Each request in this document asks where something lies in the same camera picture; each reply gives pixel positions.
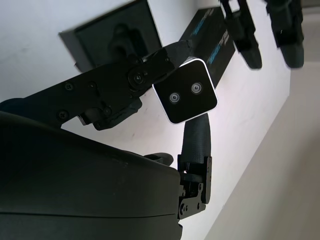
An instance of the white wall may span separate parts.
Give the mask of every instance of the white wall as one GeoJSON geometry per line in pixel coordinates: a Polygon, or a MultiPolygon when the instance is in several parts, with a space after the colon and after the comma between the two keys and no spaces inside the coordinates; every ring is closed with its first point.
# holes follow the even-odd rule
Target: white wall
{"type": "MultiPolygon", "coordinates": [[[[28,96],[79,74],[58,32],[126,2],[2,0],[0,101],[28,96]]],[[[149,0],[149,4],[164,45],[180,38],[197,10],[193,0],[149,0]]],[[[217,1],[205,4],[213,6],[217,1]]],[[[289,95],[290,71],[276,49],[265,5],[250,0],[249,7],[263,68],[248,69],[235,53],[217,87],[219,106],[209,114],[214,159],[211,201],[206,211],[181,221],[183,240],[205,238],[289,95]]],[[[176,158],[181,153],[184,125],[167,121],[153,91],[141,100],[139,112],[113,129],[96,131],[76,118],[63,128],[138,154],[166,152],[176,158]]]]}
{"type": "MultiPolygon", "coordinates": [[[[319,51],[309,29],[320,21],[309,24],[306,53],[319,51]]],[[[320,239],[320,62],[312,59],[292,71],[288,100],[206,240],[320,239]]]]}

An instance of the camera lens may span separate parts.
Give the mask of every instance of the camera lens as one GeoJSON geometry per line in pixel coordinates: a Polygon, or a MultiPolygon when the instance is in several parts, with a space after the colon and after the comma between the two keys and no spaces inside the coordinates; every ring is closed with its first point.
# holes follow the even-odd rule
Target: camera lens
{"type": "Polygon", "coordinates": [[[200,93],[202,90],[202,86],[199,82],[195,83],[192,85],[191,87],[191,91],[194,93],[194,94],[198,94],[200,93]]]}
{"type": "Polygon", "coordinates": [[[170,102],[171,103],[173,103],[173,104],[176,104],[177,102],[179,102],[179,100],[180,100],[180,95],[179,95],[179,93],[176,93],[176,92],[174,92],[174,93],[172,93],[171,95],[170,95],[170,102]]]}

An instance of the printed logo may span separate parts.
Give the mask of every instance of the printed logo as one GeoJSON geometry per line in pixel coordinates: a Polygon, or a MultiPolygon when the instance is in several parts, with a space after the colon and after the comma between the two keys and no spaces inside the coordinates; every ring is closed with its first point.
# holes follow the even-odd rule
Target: printed logo
{"type": "Polygon", "coordinates": [[[229,33],[228,30],[225,30],[221,40],[219,41],[219,43],[216,45],[215,49],[213,50],[213,52],[211,53],[210,57],[208,58],[208,60],[206,61],[207,64],[212,64],[219,52],[219,50],[221,49],[221,46],[224,44],[226,45],[229,39],[229,33]]]}
{"type": "Polygon", "coordinates": [[[214,8],[208,9],[208,10],[205,12],[205,14],[204,14],[204,16],[202,17],[201,21],[197,24],[197,26],[195,27],[195,29],[194,29],[193,32],[191,33],[191,36],[196,36],[196,35],[198,34],[198,32],[200,31],[200,29],[201,29],[202,25],[204,24],[206,18],[207,18],[208,16],[211,16],[213,12],[214,12],[214,8]]]}

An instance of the white camera face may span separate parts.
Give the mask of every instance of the white camera face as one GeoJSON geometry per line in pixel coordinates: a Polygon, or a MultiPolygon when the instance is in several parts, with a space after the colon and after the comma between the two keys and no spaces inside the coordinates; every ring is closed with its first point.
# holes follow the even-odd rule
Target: white camera face
{"type": "Polygon", "coordinates": [[[218,105],[218,98],[205,62],[192,58],[166,80],[153,85],[173,124],[205,114],[218,105]]]}

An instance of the bolt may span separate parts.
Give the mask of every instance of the bolt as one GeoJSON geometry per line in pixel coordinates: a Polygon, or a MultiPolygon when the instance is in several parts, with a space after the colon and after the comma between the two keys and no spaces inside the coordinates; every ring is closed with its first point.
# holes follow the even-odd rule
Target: bolt
{"type": "Polygon", "coordinates": [[[185,205],[184,204],[181,204],[180,206],[180,214],[183,215],[186,211],[186,208],[185,208],[185,205]]]}
{"type": "Polygon", "coordinates": [[[72,91],[74,89],[74,86],[72,85],[71,82],[66,82],[65,85],[64,85],[64,88],[67,90],[67,91],[72,91]]]}
{"type": "Polygon", "coordinates": [[[89,88],[92,88],[92,89],[95,89],[97,87],[96,83],[94,81],[91,81],[88,83],[88,87],[89,88]]]}
{"type": "Polygon", "coordinates": [[[105,107],[104,109],[103,109],[103,111],[104,111],[104,113],[105,113],[105,115],[108,117],[108,116],[110,116],[111,115],[111,108],[110,107],[105,107]]]}
{"type": "Polygon", "coordinates": [[[58,119],[65,121],[68,119],[69,113],[65,110],[61,110],[57,113],[57,117],[58,117],[58,119]]]}
{"type": "Polygon", "coordinates": [[[137,73],[136,75],[134,75],[133,79],[137,84],[143,83],[143,77],[140,75],[140,73],[137,73]]]}

